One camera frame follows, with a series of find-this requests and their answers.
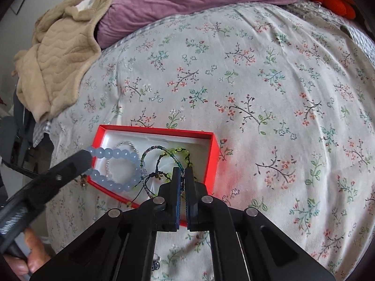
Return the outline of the red cardboard jewelry box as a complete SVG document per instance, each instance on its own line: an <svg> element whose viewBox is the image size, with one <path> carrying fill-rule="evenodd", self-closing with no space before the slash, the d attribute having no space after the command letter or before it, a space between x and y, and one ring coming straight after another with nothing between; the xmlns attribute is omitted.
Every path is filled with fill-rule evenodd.
<svg viewBox="0 0 375 281"><path fill-rule="evenodd" d="M176 167L191 167L194 180L214 189L219 145L210 132L101 125L88 150L89 184L127 208L155 197Z"/></svg>

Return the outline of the dark chair beside bed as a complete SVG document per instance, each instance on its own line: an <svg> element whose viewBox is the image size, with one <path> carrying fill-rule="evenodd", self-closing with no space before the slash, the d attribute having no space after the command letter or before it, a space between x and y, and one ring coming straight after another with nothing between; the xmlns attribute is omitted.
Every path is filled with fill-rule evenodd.
<svg viewBox="0 0 375 281"><path fill-rule="evenodd" d="M1 162L28 178L38 174L23 167L28 152L33 148L33 132L36 121L13 93L13 115L1 117Z"/></svg>

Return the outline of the beige fleece blanket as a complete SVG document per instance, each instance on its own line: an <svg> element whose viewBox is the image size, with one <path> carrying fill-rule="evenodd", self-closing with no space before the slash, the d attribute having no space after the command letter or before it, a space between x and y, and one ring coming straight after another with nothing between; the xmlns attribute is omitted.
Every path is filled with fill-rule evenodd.
<svg viewBox="0 0 375 281"><path fill-rule="evenodd" d="M53 119L78 100L83 75L101 55L95 28L112 0L64 0L39 17L32 46L14 56L16 93L37 123Z"/></svg>

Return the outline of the floral white bed sheet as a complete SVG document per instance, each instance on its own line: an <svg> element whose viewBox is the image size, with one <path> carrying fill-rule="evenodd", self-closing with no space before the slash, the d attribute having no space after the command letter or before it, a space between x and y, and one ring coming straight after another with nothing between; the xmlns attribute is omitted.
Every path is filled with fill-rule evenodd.
<svg viewBox="0 0 375 281"><path fill-rule="evenodd" d="M235 4L121 38L52 121L52 163L104 124L213 132L214 196L258 209L336 280L374 239L374 41L314 4Z"/></svg>

